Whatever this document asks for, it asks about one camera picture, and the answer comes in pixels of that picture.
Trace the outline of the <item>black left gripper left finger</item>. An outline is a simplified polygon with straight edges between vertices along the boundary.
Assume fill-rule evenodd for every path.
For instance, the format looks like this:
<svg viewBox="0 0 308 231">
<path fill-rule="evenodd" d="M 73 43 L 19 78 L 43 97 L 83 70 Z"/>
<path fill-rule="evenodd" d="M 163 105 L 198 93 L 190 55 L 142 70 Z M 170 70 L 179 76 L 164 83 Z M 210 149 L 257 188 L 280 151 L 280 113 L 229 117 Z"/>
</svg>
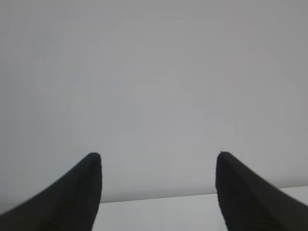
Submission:
<svg viewBox="0 0 308 231">
<path fill-rule="evenodd" d="M 2 231 L 90 231 L 102 194 L 102 165 L 90 153 L 56 182 L 1 214 Z"/>
</svg>

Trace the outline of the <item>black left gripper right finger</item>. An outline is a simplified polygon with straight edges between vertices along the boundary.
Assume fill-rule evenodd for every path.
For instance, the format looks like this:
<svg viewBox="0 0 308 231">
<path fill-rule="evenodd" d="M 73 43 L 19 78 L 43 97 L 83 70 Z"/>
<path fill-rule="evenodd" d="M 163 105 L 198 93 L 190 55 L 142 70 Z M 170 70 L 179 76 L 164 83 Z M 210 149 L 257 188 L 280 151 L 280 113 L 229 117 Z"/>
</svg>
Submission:
<svg viewBox="0 0 308 231">
<path fill-rule="evenodd" d="M 306 231 L 308 207 L 228 152 L 217 157 L 215 187 L 230 231 Z"/>
</svg>

